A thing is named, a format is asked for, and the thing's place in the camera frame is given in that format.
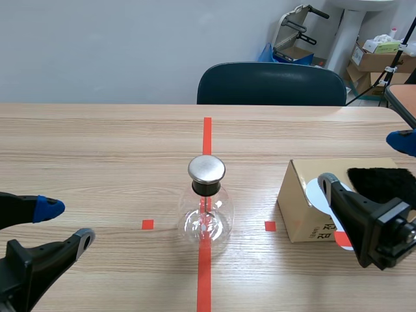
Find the stainless steel lid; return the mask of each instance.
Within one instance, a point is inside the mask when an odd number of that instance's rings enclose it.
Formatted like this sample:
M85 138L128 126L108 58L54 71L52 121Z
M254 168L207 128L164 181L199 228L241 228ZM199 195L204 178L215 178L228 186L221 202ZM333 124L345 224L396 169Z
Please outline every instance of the stainless steel lid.
M226 174L226 166L215 156L202 155L191 160L188 173L195 182L210 185L221 181Z

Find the sink pedestal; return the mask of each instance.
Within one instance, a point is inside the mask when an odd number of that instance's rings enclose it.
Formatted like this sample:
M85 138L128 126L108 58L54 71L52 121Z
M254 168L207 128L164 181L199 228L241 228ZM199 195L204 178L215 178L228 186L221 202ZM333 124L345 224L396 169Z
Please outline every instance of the sink pedestal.
M332 70L341 77L348 66L359 29L363 23L365 11L345 10L344 18L332 45L330 57L325 68Z

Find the cardboard box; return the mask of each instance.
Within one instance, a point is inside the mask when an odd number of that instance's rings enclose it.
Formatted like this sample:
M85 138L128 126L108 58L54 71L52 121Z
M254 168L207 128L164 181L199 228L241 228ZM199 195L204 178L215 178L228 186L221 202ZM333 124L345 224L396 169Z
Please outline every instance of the cardboard box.
M347 67L346 72L349 76L350 85L353 94L358 96L362 92L366 91L370 86L376 83L377 79L382 73L368 73L365 71L359 71L352 62ZM391 80L392 85L402 85L410 77L409 73L395 73ZM360 99L379 101L383 94L383 86L377 86L371 89L363 95Z
M313 53L307 50L300 49L299 47L288 47L282 51L279 51L287 55L292 60L287 60L283 57L275 57L279 63L290 63L300 65L311 65L313 61Z
M364 43L363 49L370 53L382 54L382 53L397 53L398 45L400 41L393 42L377 42L374 40L367 40Z
M381 73L390 66L396 53L372 54L366 52L359 44L354 47L351 63L360 72ZM397 72L412 73L416 68L416 58L405 53L400 57Z
M390 158L291 160L278 195L291 242L334 241L335 225L331 217L314 208L306 197L306 185L311 180L330 172L353 190L346 171L375 167L397 168L397 165Z

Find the dark green chair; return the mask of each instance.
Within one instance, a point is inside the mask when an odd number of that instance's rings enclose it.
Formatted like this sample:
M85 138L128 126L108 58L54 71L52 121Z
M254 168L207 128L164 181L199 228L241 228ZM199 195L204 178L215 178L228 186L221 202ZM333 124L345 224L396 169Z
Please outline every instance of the dark green chair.
M323 68L283 63L227 63L207 70L198 104L345 106L343 80Z

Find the white sink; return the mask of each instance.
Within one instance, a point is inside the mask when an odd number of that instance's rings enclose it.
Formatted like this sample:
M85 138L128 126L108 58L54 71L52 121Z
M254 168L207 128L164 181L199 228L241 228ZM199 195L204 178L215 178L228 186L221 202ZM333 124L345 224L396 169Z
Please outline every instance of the white sink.
M336 7L345 9L345 12L325 67L343 76L365 13L386 10L395 1L397 0L330 0Z
M396 0L330 0L339 8L351 11L384 11Z

